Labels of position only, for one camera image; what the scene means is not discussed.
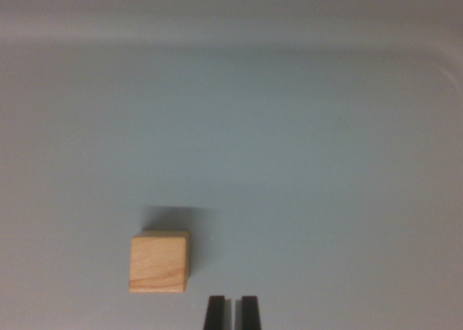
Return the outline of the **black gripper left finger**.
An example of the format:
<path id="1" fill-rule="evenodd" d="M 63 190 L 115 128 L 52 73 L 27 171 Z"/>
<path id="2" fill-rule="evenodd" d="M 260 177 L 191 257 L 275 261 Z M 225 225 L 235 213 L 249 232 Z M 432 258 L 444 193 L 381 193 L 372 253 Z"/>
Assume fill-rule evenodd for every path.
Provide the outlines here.
<path id="1" fill-rule="evenodd" d="M 224 295 L 209 297 L 208 307 L 203 324 L 204 330 L 231 330 L 232 304 Z"/>

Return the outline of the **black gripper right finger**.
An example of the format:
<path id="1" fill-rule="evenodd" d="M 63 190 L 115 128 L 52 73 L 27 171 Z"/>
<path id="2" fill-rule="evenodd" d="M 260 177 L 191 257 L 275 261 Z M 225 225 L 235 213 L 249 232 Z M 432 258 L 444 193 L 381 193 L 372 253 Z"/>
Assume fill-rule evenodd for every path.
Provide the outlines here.
<path id="1" fill-rule="evenodd" d="M 235 330 L 261 330 L 260 308 L 256 295 L 242 296 L 235 302 Z"/>

